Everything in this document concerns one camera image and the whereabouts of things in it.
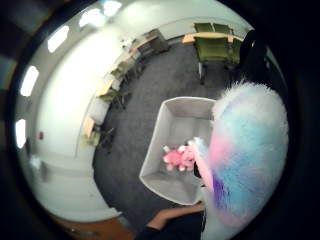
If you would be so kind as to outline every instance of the hand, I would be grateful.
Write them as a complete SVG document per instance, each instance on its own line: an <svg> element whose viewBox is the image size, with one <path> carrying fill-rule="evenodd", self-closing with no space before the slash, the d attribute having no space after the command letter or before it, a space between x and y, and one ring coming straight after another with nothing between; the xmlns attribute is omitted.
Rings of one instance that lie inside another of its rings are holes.
<svg viewBox="0 0 320 240"><path fill-rule="evenodd" d="M161 230L170 219L181 217L191 213L201 212L204 209L205 207L202 202L188 207L162 209L147 224L147 226Z"/></svg>

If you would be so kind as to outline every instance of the carpet floor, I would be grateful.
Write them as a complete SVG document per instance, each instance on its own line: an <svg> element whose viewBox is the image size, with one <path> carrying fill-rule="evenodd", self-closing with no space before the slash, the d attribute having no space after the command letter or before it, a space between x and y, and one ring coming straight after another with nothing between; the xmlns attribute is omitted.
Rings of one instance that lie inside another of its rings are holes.
<svg viewBox="0 0 320 240"><path fill-rule="evenodd" d="M229 73L222 64L208 67L205 85L199 84L198 62L192 45L180 43L169 51L148 57L139 78L123 84L131 96L126 109L112 107L103 124L115 127L111 152L97 149L95 181L110 207L122 211L135 231L172 203L157 196L139 180L139 172L152 137L161 103L178 96L217 99L226 89Z"/></svg>

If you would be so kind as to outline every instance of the pink stuffed animal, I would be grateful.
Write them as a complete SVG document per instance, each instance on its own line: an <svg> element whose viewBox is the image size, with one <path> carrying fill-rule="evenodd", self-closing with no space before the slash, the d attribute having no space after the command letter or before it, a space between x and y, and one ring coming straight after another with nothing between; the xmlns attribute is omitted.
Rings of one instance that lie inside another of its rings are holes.
<svg viewBox="0 0 320 240"><path fill-rule="evenodd" d="M165 146L166 155L163 161L167 164L167 170L172 171L178 167L180 171L192 171L194 166L193 148L190 146L180 146L179 148L170 149Z"/></svg>

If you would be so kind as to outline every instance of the desk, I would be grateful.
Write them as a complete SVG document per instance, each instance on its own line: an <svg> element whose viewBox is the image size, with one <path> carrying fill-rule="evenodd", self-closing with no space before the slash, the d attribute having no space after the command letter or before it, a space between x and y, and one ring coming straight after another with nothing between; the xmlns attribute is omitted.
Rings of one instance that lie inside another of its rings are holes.
<svg viewBox="0 0 320 240"><path fill-rule="evenodd" d="M84 127L84 131L85 131L88 138L92 134L94 124L95 124L95 122L91 117L86 117L86 119L84 120L83 127Z"/></svg>
<svg viewBox="0 0 320 240"><path fill-rule="evenodd" d="M125 59L123 59L122 61L124 62L127 62L130 60L130 58L132 58L136 52L139 50L140 47L142 47L143 45L155 40L156 38L158 38L158 36L154 35L154 36L151 36L151 37L148 37L147 39L143 40L142 42L140 42L139 44L133 46L130 48L129 50L129 56L126 57Z"/></svg>
<svg viewBox="0 0 320 240"><path fill-rule="evenodd" d="M110 79L107 83L102 83L102 86L96 92L96 97L107 94L109 89L112 87L113 82L114 79Z"/></svg>
<svg viewBox="0 0 320 240"><path fill-rule="evenodd" d="M218 33L218 32L199 32L199 33L190 33L184 35L182 39L183 44L192 44L195 40L194 37L203 37L203 38L228 38L228 42L232 43L233 39L239 39L240 41L243 41L242 38L239 38L237 36L231 35L231 34L225 34L225 33Z"/></svg>

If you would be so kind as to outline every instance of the white wall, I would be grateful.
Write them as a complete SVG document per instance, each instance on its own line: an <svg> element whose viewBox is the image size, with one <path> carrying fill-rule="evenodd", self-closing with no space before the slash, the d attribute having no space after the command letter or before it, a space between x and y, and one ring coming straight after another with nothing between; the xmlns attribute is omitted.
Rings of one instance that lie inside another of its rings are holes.
<svg viewBox="0 0 320 240"><path fill-rule="evenodd" d="M119 215L104 201L94 182L95 149L81 147L79 137L97 79L109 70L121 46L117 29L109 26L94 32L87 27L80 31L80 17L78 14L66 23L70 27L68 38L54 53L48 51L47 41L35 52L29 64L38 68L39 77L32 95L17 99L16 119L27 120L32 153L45 170L45 177L39 177L25 148L18 150L35 197L59 217L88 222ZM40 131L43 140L37 139Z"/></svg>
<svg viewBox="0 0 320 240"><path fill-rule="evenodd" d="M117 213L93 180L94 148L81 146L80 137L98 81L122 53L120 34L108 26L78 43L52 72L39 105L36 132L44 138L37 139L37 155L47 178L35 182L34 191L48 210L69 220L97 221Z"/></svg>
<svg viewBox="0 0 320 240"><path fill-rule="evenodd" d="M194 22L225 23L244 36L251 26L231 9L215 0L136 0L114 18L130 37L159 28L166 39L194 31Z"/></svg>

